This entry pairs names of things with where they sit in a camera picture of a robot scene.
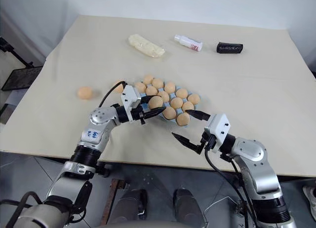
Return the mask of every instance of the egg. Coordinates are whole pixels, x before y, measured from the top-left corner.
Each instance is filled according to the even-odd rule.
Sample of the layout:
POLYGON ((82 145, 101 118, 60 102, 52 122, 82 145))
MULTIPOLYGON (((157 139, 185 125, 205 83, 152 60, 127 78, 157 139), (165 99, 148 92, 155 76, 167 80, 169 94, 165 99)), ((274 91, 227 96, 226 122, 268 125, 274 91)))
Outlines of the egg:
POLYGON ((154 109, 157 107, 161 107, 163 104, 162 98, 160 96, 152 97, 148 102, 149 109, 154 109))
POLYGON ((170 106, 167 106, 166 109, 162 112, 162 115, 166 119, 174 119, 177 116, 176 110, 170 106))
POLYGON ((191 94, 190 96, 188 96, 188 101, 191 101, 194 105, 198 104, 200 101, 199 95, 191 94))
POLYGON ((190 116, 188 113, 179 114, 176 121, 179 126, 188 125, 190 123, 190 116))
POLYGON ((176 90, 176 85, 173 82, 167 82, 167 84, 164 86, 164 90, 167 93, 173 93, 176 90))
POLYGON ((183 100, 179 97, 175 97, 170 101, 170 105, 174 109, 181 108, 183 105, 183 100))
POLYGON ((158 91, 154 86, 149 86, 146 89, 146 95, 148 95, 148 96, 156 96, 157 93, 158 93, 158 91))
POLYGON ((135 87, 138 90, 139 93, 145 93, 146 92, 146 85, 142 82, 135 83, 135 87))
POLYGON ((157 89, 163 88, 163 81, 160 78, 154 78, 152 84, 157 89))
MULTIPOLYGON (((122 80, 116 81, 116 82, 113 84, 113 86, 115 86, 116 84, 118 84, 120 81, 122 81, 122 80)), ((118 86, 114 89, 114 92, 116 92, 116 93, 122 93, 123 90, 124 90, 123 85, 120 84, 120 85, 118 85, 118 86)))
POLYGON ((186 110, 194 110, 194 105, 190 101, 183 103, 182 111, 185 112, 186 110))
POLYGON ((186 89, 184 89, 184 88, 181 88, 181 89, 177 90, 176 96, 180 97, 180 98, 187 98, 188 91, 186 89))
POLYGON ((143 83, 144 83, 145 85, 152 84, 153 79, 154 79, 154 76, 151 75, 151 74, 148 74, 148 75, 144 76, 143 83))
POLYGON ((93 95, 93 91, 92 91, 92 88, 89 86, 83 86, 77 90, 77 96, 80 99, 89 100, 92 98, 92 95, 93 95))
POLYGON ((169 94, 166 93, 165 91, 159 91, 157 95, 158 95, 158 96, 161 96, 163 102, 165 102, 165 103, 166 103, 166 102, 169 102, 169 100, 170 100, 169 94))

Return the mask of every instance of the table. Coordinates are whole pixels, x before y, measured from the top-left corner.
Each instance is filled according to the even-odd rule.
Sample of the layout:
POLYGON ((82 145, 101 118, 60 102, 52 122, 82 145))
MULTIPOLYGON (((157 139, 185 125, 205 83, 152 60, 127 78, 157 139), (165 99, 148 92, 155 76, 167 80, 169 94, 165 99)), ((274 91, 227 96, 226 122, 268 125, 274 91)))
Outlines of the table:
MULTIPOLYGON (((79 16, 46 63, 1 133, 0 149, 70 157, 88 114, 118 79, 134 83, 145 74, 172 80, 201 96, 199 109, 226 113, 230 133, 262 142, 280 175, 316 176, 316 82, 286 30, 173 21, 79 16), (154 59, 129 46, 138 33, 162 46, 154 59), (203 41, 201 52, 173 40, 203 41), (243 43, 241 54, 218 54, 217 43, 243 43), (99 93, 76 97, 84 85, 99 93)), ((105 106, 120 103, 112 94, 105 106)), ((112 131, 102 161, 210 169, 202 155, 184 148, 171 132, 199 142, 205 121, 187 128, 159 117, 125 123, 112 131)), ((218 154, 212 160, 232 171, 218 154)))

